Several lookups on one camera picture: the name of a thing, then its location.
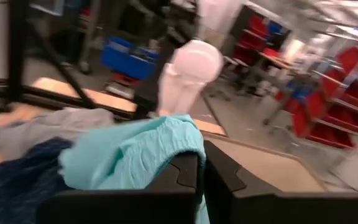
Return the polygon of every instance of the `table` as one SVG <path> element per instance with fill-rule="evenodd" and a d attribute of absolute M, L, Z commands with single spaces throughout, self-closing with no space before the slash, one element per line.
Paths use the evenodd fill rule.
<path fill-rule="evenodd" d="M 279 69 L 291 70 L 293 68 L 293 64 L 290 62 L 286 62 L 284 58 L 270 56 L 270 55 L 264 54 L 263 52 L 259 52 L 259 55 L 261 55 L 263 58 L 273 62 L 275 64 L 275 66 L 277 66 Z"/>
<path fill-rule="evenodd" d="M 33 86 L 44 90 L 59 92 L 64 95 L 76 96 L 67 83 L 51 78 L 40 78 Z M 134 111 L 135 105 L 130 101 L 110 96 L 93 90 L 84 90 L 95 102 L 106 104 L 118 109 Z M 44 108 L 14 103 L 10 113 L 0 113 L 0 126 L 17 119 L 31 119 L 37 114 L 47 111 Z M 316 175 L 301 160 L 291 155 L 262 149 L 244 142 L 233 141 L 221 136 L 223 130 L 216 124 L 195 120 L 205 139 L 213 142 L 226 154 L 259 176 L 264 181 L 284 191 L 291 192 L 322 192 L 324 185 L 317 180 Z"/>

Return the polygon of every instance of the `metal pole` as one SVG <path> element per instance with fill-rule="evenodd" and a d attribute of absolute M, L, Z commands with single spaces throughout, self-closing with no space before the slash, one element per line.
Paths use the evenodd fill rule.
<path fill-rule="evenodd" d="M 342 22 L 327 21 L 327 20 L 324 20 L 324 19 L 317 19 L 317 18 L 312 18 L 312 17 L 309 17 L 308 20 L 315 21 L 315 22 L 323 22 L 325 24 L 332 24 L 332 25 L 343 26 L 343 27 L 351 27 L 351 28 L 358 27 L 358 25 L 344 24 Z"/>
<path fill-rule="evenodd" d="M 38 47 L 40 47 L 44 51 L 49 62 L 59 71 L 63 78 L 68 82 L 68 84 L 71 85 L 71 87 L 73 87 L 78 96 L 83 100 L 84 107 L 90 109 L 96 108 L 95 103 L 84 93 L 77 81 L 67 72 L 67 70 L 65 70 L 63 65 L 61 65 L 61 63 L 57 60 L 57 56 L 53 50 L 53 47 L 50 46 L 50 44 L 39 35 L 39 33 L 32 25 L 26 25 L 29 27 L 29 31 L 32 34 L 34 40 L 36 41 Z"/>
<path fill-rule="evenodd" d="M 328 36 L 331 36 L 331 37 L 340 37 L 340 38 L 343 38 L 343 39 L 354 40 L 354 41 L 357 41 L 357 42 L 358 42 L 358 39 L 357 39 L 357 38 L 349 37 L 349 36 L 347 36 L 347 35 L 334 34 L 334 33 L 331 33 L 331 32 L 323 32 L 323 31 L 319 31 L 319 30 L 314 30 L 314 32 L 316 32 L 316 33 L 318 33 L 318 34 L 328 35 Z"/>
<path fill-rule="evenodd" d="M 88 73 L 90 72 L 90 65 L 89 65 L 89 57 L 90 57 L 90 48 L 91 48 L 91 41 L 94 35 L 94 31 L 96 29 L 96 25 L 99 19 L 100 13 L 100 2 L 101 0 L 92 0 L 91 5 L 91 15 L 89 19 L 88 28 L 85 34 L 85 40 L 82 46 L 82 53 L 80 56 L 79 66 L 82 72 Z"/>
<path fill-rule="evenodd" d="M 334 45 L 328 49 L 324 54 L 325 57 L 321 60 L 320 64 L 317 66 L 316 71 L 319 73 L 324 73 L 327 68 L 329 68 L 335 61 L 331 59 L 331 55 L 336 55 L 346 44 L 347 39 L 339 39 Z"/>
<path fill-rule="evenodd" d="M 155 111 L 158 106 L 158 81 L 165 63 L 170 60 L 176 47 L 166 37 L 161 44 L 161 52 L 158 56 L 152 74 L 142 81 L 136 88 L 133 102 L 137 104 L 133 119 L 143 119 L 150 111 Z"/>
<path fill-rule="evenodd" d="M 8 1 L 8 45 L 6 104 L 17 101 L 22 94 L 27 10 L 29 0 Z"/>

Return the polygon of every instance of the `clothing pile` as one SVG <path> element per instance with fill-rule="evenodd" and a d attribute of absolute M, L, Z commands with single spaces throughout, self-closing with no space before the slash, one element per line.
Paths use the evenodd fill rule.
<path fill-rule="evenodd" d="M 67 108 L 0 127 L 0 223 L 35 223 L 35 209 L 71 189 L 144 189 L 183 152 L 206 156 L 188 115 L 115 125 L 102 109 Z M 209 223 L 203 199 L 198 223 Z"/>

